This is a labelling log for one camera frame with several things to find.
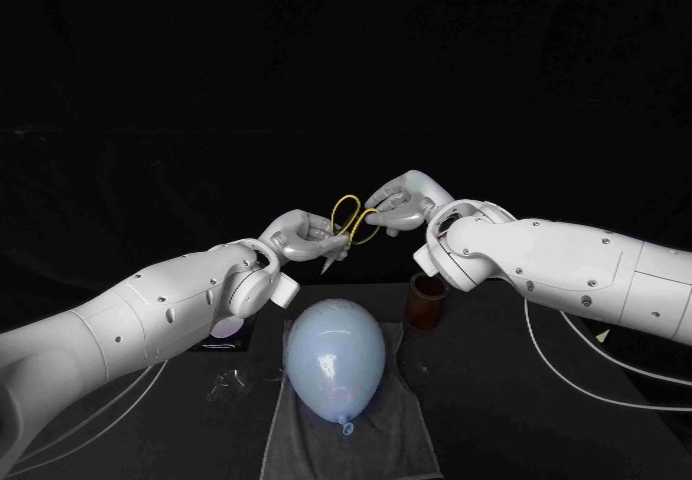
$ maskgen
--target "balloon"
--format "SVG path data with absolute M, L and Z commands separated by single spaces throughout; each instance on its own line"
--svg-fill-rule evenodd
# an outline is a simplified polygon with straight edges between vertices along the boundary
M 385 369 L 385 340 L 378 322 L 357 303 L 330 299 L 300 314 L 288 335 L 285 373 L 313 412 L 343 425 L 363 411 Z

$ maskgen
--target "yellow scissors handle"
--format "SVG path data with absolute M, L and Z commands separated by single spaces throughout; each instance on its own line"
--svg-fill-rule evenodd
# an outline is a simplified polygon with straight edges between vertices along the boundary
M 360 210 L 360 199 L 355 196 L 355 195 L 345 195 L 339 201 L 336 202 L 336 205 L 334 205 L 334 208 L 332 209 L 332 231 L 334 231 L 334 215 L 336 215 L 336 211 L 339 209 L 339 205 L 342 204 L 342 202 L 347 199 L 352 199 L 355 202 L 356 202 L 356 209 L 353 210 L 353 215 L 350 216 L 349 218 L 349 223 L 346 224 L 346 226 L 342 228 L 342 230 L 339 231 L 337 235 L 343 235 L 347 230 L 349 230 L 349 227 L 350 225 L 353 224 L 353 222 L 356 222 L 356 224 L 353 225 L 353 229 L 349 233 L 349 246 L 353 244 L 353 245 L 360 245 L 363 244 L 368 240 L 372 239 L 372 237 L 375 236 L 375 234 L 378 233 L 379 231 L 379 225 L 378 225 L 378 228 L 375 228 L 375 231 L 370 233 L 370 235 L 368 236 L 368 238 L 365 238 L 363 240 L 359 240 L 356 242 L 353 242 L 353 235 L 356 234 L 356 231 L 357 231 L 357 228 L 360 226 L 360 222 L 363 221 L 363 218 L 365 216 L 369 214 L 369 213 L 379 213 L 379 210 L 376 208 L 368 208 L 363 213 L 360 215 L 357 215 L 357 212 Z

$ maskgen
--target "table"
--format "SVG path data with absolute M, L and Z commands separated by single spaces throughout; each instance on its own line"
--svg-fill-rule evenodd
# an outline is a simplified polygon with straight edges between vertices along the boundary
M 408 284 L 304 286 L 288 309 L 268 304 L 261 310 L 246 353 L 176 357 L 104 437 L 14 478 L 257 478 L 280 387 L 284 319 L 314 302 L 345 298 L 379 321 L 398 322 L 406 294 Z M 643 402 L 626 375 L 581 343 L 559 314 L 535 304 L 529 311 L 543 352 L 572 381 L 604 396 Z M 447 479 L 691 477 L 692 458 L 657 414 L 598 402 L 549 371 L 530 343 L 523 299 L 509 284 L 489 281 L 468 293 L 450 291 L 441 324 L 430 335 L 406 335 L 399 365 Z M 233 368 L 254 372 L 246 395 L 209 402 L 215 377 Z M 72 405 L 35 445 L 98 409 L 134 377 Z M 98 432 L 130 402 L 59 451 Z

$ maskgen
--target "scissors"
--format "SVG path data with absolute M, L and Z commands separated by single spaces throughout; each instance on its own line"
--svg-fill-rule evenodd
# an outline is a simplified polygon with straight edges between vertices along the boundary
M 379 230 L 379 226 L 378 228 L 375 228 L 375 231 L 370 233 L 370 235 L 363 239 L 363 240 L 353 240 L 353 236 L 356 235 L 356 231 L 360 227 L 360 222 L 363 221 L 363 218 L 365 216 L 369 214 L 369 213 L 379 213 L 379 210 L 376 208 L 368 208 L 365 209 L 365 211 L 360 213 L 359 215 L 359 211 L 360 211 L 360 199 L 355 196 L 355 195 L 345 195 L 339 201 L 336 202 L 336 205 L 334 205 L 334 208 L 332 210 L 332 231 L 334 231 L 334 217 L 336 217 L 336 212 L 339 210 L 339 206 L 342 205 L 343 201 L 345 200 L 355 200 L 356 202 L 356 209 L 353 210 L 353 214 L 350 215 L 350 219 L 349 219 L 349 222 L 346 223 L 346 226 L 339 230 L 339 232 L 336 233 L 336 235 L 349 235 L 349 244 L 347 246 L 350 245 L 362 245 L 368 240 L 370 240 L 370 238 L 375 236 L 375 234 L 378 233 L 378 230 Z M 343 248 L 337 248 L 336 250 L 333 250 L 330 252 L 330 254 L 327 255 L 327 261 L 324 262 L 324 267 L 321 268 L 321 273 L 320 275 L 327 271 L 327 268 L 332 266 L 332 264 L 334 263 L 334 260 L 336 258 L 339 257 L 339 254 L 342 253 L 343 251 Z

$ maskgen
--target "wire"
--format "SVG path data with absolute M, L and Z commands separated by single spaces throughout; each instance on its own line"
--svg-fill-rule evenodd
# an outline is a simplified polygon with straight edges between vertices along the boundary
M 22 458 L 17 460 L 16 463 L 22 463 L 24 460 L 29 460 L 33 456 L 36 456 L 40 452 L 46 451 L 50 447 L 55 446 L 56 443 L 62 442 L 75 432 L 78 432 L 86 424 L 111 408 L 112 404 L 127 395 L 127 393 L 133 390 L 133 388 L 137 386 L 140 383 L 141 379 L 144 378 L 144 375 L 150 372 L 151 368 L 148 367 L 141 375 L 137 377 L 137 380 L 130 384 L 130 386 L 122 390 L 122 393 L 101 407 L 101 409 L 84 420 L 79 425 L 72 427 L 55 440 L 52 440 L 46 445 L 43 445 L 40 448 L 37 448 L 32 453 L 27 453 L 26 455 L 22 456 Z
M 692 408 L 689 408 L 689 407 L 666 407 L 666 406 L 659 406 L 659 405 L 641 405 L 639 403 L 621 402 L 620 400 L 613 400 L 610 398 L 601 397 L 595 393 L 591 393 L 590 391 L 584 390 L 584 388 L 581 388 L 577 384 L 574 384 L 569 381 L 569 379 L 558 372 L 556 368 L 552 366 L 551 362 L 545 358 L 543 352 L 541 351 L 541 347 L 538 346 L 536 338 L 533 336 L 533 329 L 530 328 L 529 301 L 526 299 L 523 300 L 523 312 L 526 314 L 526 326 L 529 327 L 530 340 L 533 342 L 533 346 L 536 347 L 538 354 L 541 355 L 541 358 L 543 359 L 543 362 L 548 365 L 548 367 L 551 368 L 555 375 L 562 379 L 562 381 L 572 388 L 575 388 L 581 393 L 584 393 L 590 397 L 595 398 L 597 400 L 601 400 L 603 402 L 607 402 L 607 403 L 613 403 L 613 404 L 620 405 L 623 407 L 640 408 L 643 410 L 657 410 L 657 411 L 666 411 L 666 412 L 692 412 Z
M 646 375 L 647 377 L 652 377 L 652 378 L 656 378 L 657 380 L 663 380 L 666 382 L 672 382 L 672 383 L 679 383 L 680 385 L 686 385 L 688 387 L 692 387 L 692 382 L 689 380 L 682 380 L 679 378 L 673 378 L 673 377 L 666 377 L 665 375 L 659 375 L 657 373 L 653 373 L 653 372 L 647 372 L 646 370 L 641 370 L 640 368 L 637 367 L 633 367 L 631 365 L 627 365 L 626 363 L 623 363 L 620 360 L 617 360 L 617 358 L 613 358 L 595 345 L 594 343 L 588 340 L 588 338 L 584 336 L 584 334 L 579 332 L 579 329 L 574 326 L 574 323 L 572 321 L 569 320 L 569 318 L 567 317 L 565 315 L 565 312 L 559 312 L 562 314 L 562 317 L 565 318 L 565 321 L 567 323 L 569 324 L 569 326 L 572 327 L 572 330 L 577 332 L 577 334 L 579 335 L 581 339 L 584 340 L 584 342 L 587 343 L 587 345 L 595 350 L 595 352 L 598 353 L 598 355 L 601 355 L 603 357 L 605 357 L 616 365 L 620 365 L 623 368 L 626 368 L 627 370 L 631 370 L 634 373 L 639 373 L 640 375 Z
M 19 470 L 19 472 L 13 472 L 10 475 L 7 475 L 6 478 L 10 478 L 10 477 L 14 477 L 16 475 L 19 475 L 20 473 L 24 473 L 27 472 L 29 470 L 33 470 L 35 468 L 39 468 L 39 467 L 43 467 L 45 465 L 48 465 L 49 463 L 53 463 L 55 461 L 63 459 L 68 455 L 72 455 L 78 450 L 81 450 L 91 442 L 94 442 L 102 435 L 105 435 L 105 432 L 108 432 L 108 430 L 118 424 L 118 422 L 122 420 L 122 418 L 125 417 L 125 415 L 130 413 L 130 411 L 133 410 L 133 408 L 137 406 L 137 404 L 140 403 L 141 399 L 144 398 L 144 395 L 147 394 L 148 390 L 151 389 L 151 387 L 154 386 L 154 383 L 156 383 L 156 380 L 159 379 L 159 376 L 161 375 L 161 372 L 163 372 L 163 369 L 166 368 L 166 364 L 169 363 L 169 361 L 166 360 L 163 362 L 163 365 L 161 365 L 161 368 L 159 369 L 159 372 L 156 373 L 156 376 L 151 380 L 151 383 L 148 384 L 147 386 L 147 389 L 144 390 L 144 392 L 141 392 L 141 395 L 140 397 L 137 398 L 137 400 L 134 401 L 133 405 L 130 406 L 130 408 L 125 410 L 125 413 L 115 419 L 115 421 L 108 425 L 108 427 L 104 428 L 104 430 L 92 437 L 89 438 L 89 440 L 86 440 L 79 446 L 76 446 L 72 450 L 69 450 L 66 453 L 58 455 L 55 458 L 52 458 L 50 460 L 46 460 L 45 462 L 36 464 L 36 465 L 32 465 L 30 467 L 27 468 L 23 468 L 22 470 Z

